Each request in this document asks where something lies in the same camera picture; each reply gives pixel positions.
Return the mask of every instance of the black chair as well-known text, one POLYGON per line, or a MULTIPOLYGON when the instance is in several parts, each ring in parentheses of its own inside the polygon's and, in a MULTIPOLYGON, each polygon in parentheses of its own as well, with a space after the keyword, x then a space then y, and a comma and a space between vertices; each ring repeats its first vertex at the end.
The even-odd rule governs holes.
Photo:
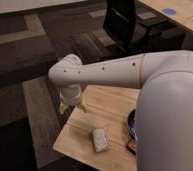
POLYGON ((140 49, 148 40, 151 28, 166 19, 155 17, 151 21, 137 18, 134 0, 107 0, 103 28, 125 53, 140 49))

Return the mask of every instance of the small object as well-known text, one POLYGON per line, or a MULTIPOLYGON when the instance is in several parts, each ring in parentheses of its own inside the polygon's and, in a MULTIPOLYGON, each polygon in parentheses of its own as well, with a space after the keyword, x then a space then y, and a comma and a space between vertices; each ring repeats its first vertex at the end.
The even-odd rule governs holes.
POLYGON ((105 130, 103 128, 97 128, 92 131, 94 148, 96 152, 102 152, 109 149, 105 130))
POLYGON ((150 11, 138 13, 137 16, 141 18, 142 20, 147 20, 147 19, 152 19, 152 18, 157 17, 157 15, 155 15, 154 13, 150 11))
POLYGON ((63 103, 63 102, 60 102, 60 107, 59 107, 59 112, 61 115, 64 114, 65 110, 68 109, 68 105, 63 103))
POLYGON ((136 145, 135 145, 135 139, 131 138, 128 143, 126 144, 126 149, 132 153, 133 155, 136 155, 136 145))
POLYGON ((177 13, 176 10, 171 9, 171 8, 165 8, 162 10, 162 12, 164 12, 165 14, 168 14, 168 15, 175 15, 177 13))
POLYGON ((135 112, 136 110, 134 109, 129 115, 128 115, 128 120, 127 120, 127 124, 128 124, 128 129, 129 129, 129 133, 131 135, 132 138, 135 138, 135 112))
POLYGON ((77 107, 78 107, 79 109, 81 109, 83 112, 85 112, 85 113, 87 112, 86 103, 85 103, 85 100, 84 100, 84 99, 82 99, 81 103, 78 104, 77 107))

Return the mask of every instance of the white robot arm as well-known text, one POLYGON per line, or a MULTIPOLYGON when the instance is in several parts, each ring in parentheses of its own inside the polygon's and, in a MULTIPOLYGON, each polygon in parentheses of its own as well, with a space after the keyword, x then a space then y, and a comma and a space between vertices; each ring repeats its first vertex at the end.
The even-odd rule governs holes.
POLYGON ((138 170, 193 170, 193 52, 146 53, 90 65, 70 54, 49 70, 49 77, 68 105, 80 103, 81 84, 141 88, 138 170))

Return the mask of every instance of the dark object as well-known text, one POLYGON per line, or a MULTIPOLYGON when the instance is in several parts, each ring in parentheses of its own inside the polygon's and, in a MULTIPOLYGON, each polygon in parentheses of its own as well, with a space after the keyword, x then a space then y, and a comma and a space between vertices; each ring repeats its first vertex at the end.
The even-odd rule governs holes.
POLYGON ((136 146, 135 146, 135 139, 131 138, 128 143, 126 144, 126 149, 132 153, 133 155, 136 155, 136 146))
POLYGON ((131 137, 135 139, 135 109, 128 115, 128 129, 131 137))
POLYGON ((103 28, 107 34, 117 43, 123 52, 128 52, 130 45, 134 49, 143 45, 148 38, 152 26, 166 20, 151 19, 150 22, 142 22, 137 19, 134 0, 107 0, 107 12, 103 28))

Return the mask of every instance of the table surface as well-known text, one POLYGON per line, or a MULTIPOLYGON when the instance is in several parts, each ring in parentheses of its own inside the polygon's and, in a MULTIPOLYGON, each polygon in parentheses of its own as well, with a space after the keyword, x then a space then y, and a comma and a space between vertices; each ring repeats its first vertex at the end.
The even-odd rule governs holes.
POLYGON ((156 12, 165 15, 167 18, 193 34, 193 21, 190 19, 193 11, 193 0, 137 0, 141 4, 156 12), (163 9, 176 10, 176 14, 167 15, 163 9))
POLYGON ((53 148, 99 170, 136 171, 135 157, 125 145, 130 139, 127 116, 136 106, 138 93, 134 89, 88 86, 84 92, 87 112, 74 109, 53 148), (94 128, 106 130, 108 151, 94 151, 94 128))

